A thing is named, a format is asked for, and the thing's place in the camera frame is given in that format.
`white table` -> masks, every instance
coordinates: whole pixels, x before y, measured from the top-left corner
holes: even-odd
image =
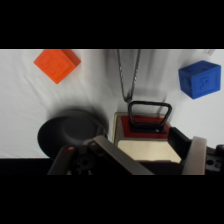
[[[0,50],[0,158],[45,158],[37,143],[39,128],[58,111],[71,108],[98,116],[112,138],[114,113],[127,110],[116,51],[73,51],[82,63],[56,85],[33,64],[42,50]],[[137,50],[125,50],[122,56],[129,81],[133,52]],[[215,147],[224,143],[224,91],[192,100],[179,87],[178,69],[200,60],[224,66],[224,50],[212,56],[198,50],[143,50],[134,100],[170,103],[172,126],[189,138],[207,138],[208,145]]]

